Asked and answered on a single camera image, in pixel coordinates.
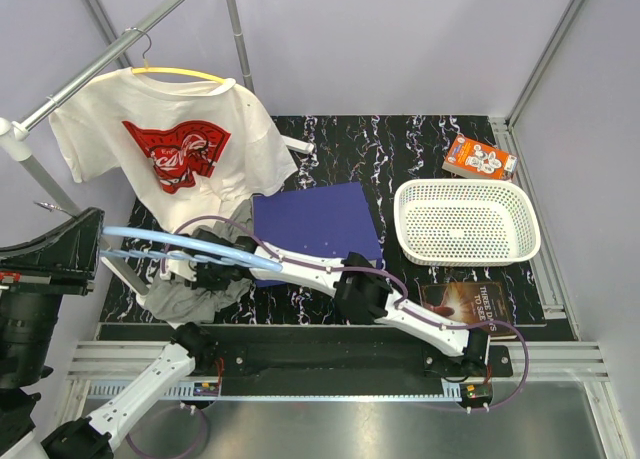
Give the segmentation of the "metal clothes rack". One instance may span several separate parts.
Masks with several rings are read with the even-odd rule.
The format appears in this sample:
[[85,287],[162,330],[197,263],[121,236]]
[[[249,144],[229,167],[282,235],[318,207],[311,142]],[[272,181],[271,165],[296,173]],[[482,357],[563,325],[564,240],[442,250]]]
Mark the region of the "metal clothes rack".
[[[95,16],[98,12],[102,11],[104,21],[106,21],[107,16],[102,6],[93,7],[91,1],[99,3],[99,0],[84,0],[89,7],[89,12]],[[80,212],[79,206],[74,203],[60,184],[55,181],[35,156],[33,156],[33,151],[25,143],[26,138],[29,136],[31,130],[44,119],[48,118],[54,110],[64,104],[108,65],[119,60],[144,34],[149,33],[153,27],[185,1],[186,0],[164,0],[155,10],[138,22],[134,28],[125,31],[120,36],[114,36],[113,42],[109,43],[100,55],[64,84],[61,89],[50,96],[46,96],[44,102],[22,120],[18,122],[7,121],[1,117],[1,148],[9,154],[12,160],[19,163],[39,186],[46,191],[53,202],[62,207],[63,210],[74,214],[79,214]],[[251,92],[255,92],[237,1],[225,1],[231,21],[243,82]],[[314,151],[314,146],[309,142],[288,136],[284,137],[284,141],[292,151],[307,155]],[[148,294],[148,287],[135,274],[134,270],[124,259],[107,257],[103,260],[103,263],[135,293],[142,296]]]

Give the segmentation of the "white plastic basket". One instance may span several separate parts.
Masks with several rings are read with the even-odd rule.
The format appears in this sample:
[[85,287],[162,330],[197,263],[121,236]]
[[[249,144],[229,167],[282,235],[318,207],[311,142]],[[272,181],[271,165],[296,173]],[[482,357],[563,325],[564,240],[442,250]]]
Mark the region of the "white plastic basket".
[[410,180],[395,192],[393,218],[404,256],[420,266],[508,266],[541,247],[531,200],[505,181]]

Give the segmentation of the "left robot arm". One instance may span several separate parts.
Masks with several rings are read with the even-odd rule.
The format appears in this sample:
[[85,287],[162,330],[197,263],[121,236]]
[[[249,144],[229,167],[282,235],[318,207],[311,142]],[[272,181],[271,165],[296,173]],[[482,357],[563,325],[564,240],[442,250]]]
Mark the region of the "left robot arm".
[[88,294],[99,262],[104,213],[88,208],[52,230],[1,250],[1,455],[4,458],[111,458],[149,409],[191,373],[208,373],[216,341],[203,328],[176,327],[169,342],[124,390],[44,439],[29,387],[49,377],[49,349],[67,295]]

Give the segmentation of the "yellow plastic hanger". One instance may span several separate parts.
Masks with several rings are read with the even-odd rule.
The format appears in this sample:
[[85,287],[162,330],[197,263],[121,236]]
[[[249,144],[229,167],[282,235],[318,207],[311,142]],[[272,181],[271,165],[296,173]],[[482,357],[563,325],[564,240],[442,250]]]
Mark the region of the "yellow plastic hanger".
[[132,27],[132,28],[128,28],[127,32],[130,31],[135,31],[140,33],[142,36],[147,38],[148,41],[148,46],[146,47],[146,49],[143,51],[142,53],[142,59],[143,59],[143,66],[142,67],[133,67],[131,69],[131,72],[133,74],[136,75],[142,75],[142,74],[164,74],[164,75],[178,75],[178,76],[184,76],[184,77],[190,77],[190,78],[197,78],[197,79],[202,79],[205,81],[212,81],[215,83],[219,83],[222,84],[225,79],[224,78],[220,78],[218,76],[206,73],[206,72],[201,72],[201,71],[196,71],[196,70],[191,70],[191,69],[184,69],[184,68],[177,68],[177,67],[153,67],[149,64],[147,58],[146,58],[146,54],[150,51],[153,43],[152,43],[152,39],[149,36],[149,34],[147,32],[142,31],[141,29],[137,28],[137,27]]

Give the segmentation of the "dark brown book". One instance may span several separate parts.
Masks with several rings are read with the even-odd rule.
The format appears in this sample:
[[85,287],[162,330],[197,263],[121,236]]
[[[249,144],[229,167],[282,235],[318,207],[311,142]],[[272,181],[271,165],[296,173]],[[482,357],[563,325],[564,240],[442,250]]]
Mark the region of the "dark brown book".
[[420,287],[420,303],[443,318],[461,323],[514,322],[512,306],[498,282],[423,285]]

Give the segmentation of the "light blue plastic hanger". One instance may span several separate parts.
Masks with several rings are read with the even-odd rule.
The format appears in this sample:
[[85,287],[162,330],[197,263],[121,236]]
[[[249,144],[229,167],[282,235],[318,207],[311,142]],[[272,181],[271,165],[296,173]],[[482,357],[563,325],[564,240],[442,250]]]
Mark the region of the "light blue plastic hanger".
[[234,266],[247,269],[254,268],[271,272],[280,272],[283,269],[283,266],[279,262],[259,257],[256,254],[176,234],[129,227],[105,226],[102,229],[102,235],[140,239],[154,243],[162,243],[165,246],[173,246],[173,249],[167,251],[103,249],[101,251],[101,254],[104,257],[137,258],[150,260],[171,259],[177,261],[195,262],[200,264],[211,263],[229,267]]

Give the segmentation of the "white t shirt red print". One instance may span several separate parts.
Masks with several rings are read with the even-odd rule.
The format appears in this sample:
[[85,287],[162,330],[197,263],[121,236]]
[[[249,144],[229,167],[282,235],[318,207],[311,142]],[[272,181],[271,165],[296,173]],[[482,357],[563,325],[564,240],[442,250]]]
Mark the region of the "white t shirt red print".
[[75,182],[122,170],[167,232],[228,217],[298,170],[263,104],[232,78],[171,83],[119,69],[91,80],[49,123]]

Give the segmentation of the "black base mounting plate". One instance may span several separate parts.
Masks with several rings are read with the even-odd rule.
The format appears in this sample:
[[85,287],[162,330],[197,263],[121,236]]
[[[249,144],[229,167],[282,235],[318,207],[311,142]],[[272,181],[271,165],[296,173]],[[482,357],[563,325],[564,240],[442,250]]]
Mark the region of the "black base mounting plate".
[[483,383],[513,374],[506,347],[472,345],[449,358],[426,341],[389,327],[210,325],[204,365],[224,366],[222,393],[231,398],[355,400],[441,395],[446,379]]

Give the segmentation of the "grey t shirt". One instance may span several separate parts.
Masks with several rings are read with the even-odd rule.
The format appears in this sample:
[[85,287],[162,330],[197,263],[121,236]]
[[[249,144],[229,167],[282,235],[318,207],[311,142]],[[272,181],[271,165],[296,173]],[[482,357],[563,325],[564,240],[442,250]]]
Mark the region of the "grey t shirt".
[[[242,201],[227,222],[201,216],[180,228],[198,239],[220,239],[231,245],[253,231],[252,201]],[[239,270],[217,264],[166,261],[156,273],[149,292],[138,303],[155,318],[173,323],[212,323],[222,310],[236,305],[253,288]]]

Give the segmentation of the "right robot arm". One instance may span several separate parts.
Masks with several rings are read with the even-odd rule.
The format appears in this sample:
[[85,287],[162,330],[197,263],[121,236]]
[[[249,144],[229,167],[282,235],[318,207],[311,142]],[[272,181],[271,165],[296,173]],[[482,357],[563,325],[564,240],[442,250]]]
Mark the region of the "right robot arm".
[[332,298],[352,324],[388,325],[423,340],[443,354],[449,377],[486,375],[490,362],[489,334],[465,325],[431,307],[409,299],[407,287],[362,255],[326,258],[295,253],[244,234],[233,242],[210,232],[173,234],[165,242],[166,260],[243,273],[254,280],[281,281],[313,289]]

